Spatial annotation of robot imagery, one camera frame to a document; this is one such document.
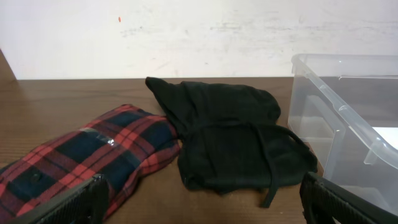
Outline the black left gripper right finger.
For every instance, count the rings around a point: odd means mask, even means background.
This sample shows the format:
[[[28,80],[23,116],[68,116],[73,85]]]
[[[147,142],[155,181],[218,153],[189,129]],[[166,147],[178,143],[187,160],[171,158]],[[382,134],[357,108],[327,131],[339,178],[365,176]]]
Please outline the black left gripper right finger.
[[[314,172],[300,186],[303,215],[308,224],[397,224],[387,212]]]

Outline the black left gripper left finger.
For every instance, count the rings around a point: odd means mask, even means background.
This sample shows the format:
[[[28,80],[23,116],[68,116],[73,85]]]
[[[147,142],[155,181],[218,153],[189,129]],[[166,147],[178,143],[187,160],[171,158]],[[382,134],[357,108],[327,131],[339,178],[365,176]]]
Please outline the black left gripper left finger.
[[[108,200],[108,182],[96,174],[8,224],[102,224]]]

